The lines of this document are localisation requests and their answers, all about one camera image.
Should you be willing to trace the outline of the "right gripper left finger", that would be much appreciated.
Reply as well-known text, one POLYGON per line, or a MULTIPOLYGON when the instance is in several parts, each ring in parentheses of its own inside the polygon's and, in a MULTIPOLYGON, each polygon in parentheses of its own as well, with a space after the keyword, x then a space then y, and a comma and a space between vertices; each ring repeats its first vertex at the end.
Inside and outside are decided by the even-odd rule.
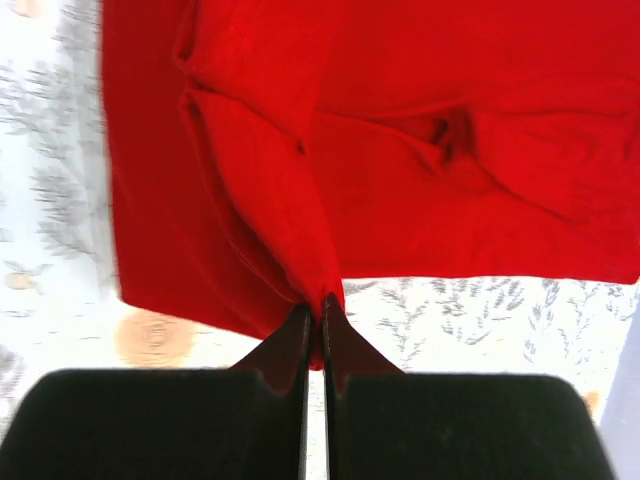
POLYGON ((311 313, 227 369, 42 377, 1 445, 5 479, 301 479, 311 313))

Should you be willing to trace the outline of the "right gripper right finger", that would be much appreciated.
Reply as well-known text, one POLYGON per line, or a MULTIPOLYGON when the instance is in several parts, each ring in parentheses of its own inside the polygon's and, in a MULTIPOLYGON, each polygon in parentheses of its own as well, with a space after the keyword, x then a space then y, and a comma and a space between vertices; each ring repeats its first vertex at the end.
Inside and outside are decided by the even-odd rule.
POLYGON ((322 314, 332 479, 610 479, 582 398, 544 375, 410 374, 322 314))

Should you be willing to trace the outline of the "red t shirt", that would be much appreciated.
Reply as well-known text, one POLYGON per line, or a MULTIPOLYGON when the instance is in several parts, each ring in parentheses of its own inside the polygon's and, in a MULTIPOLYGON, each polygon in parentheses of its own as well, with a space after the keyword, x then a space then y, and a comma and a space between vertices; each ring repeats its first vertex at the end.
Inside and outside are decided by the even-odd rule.
POLYGON ((635 1, 106 1, 125 302, 263 338, 345 278, 639 277, 635 1))

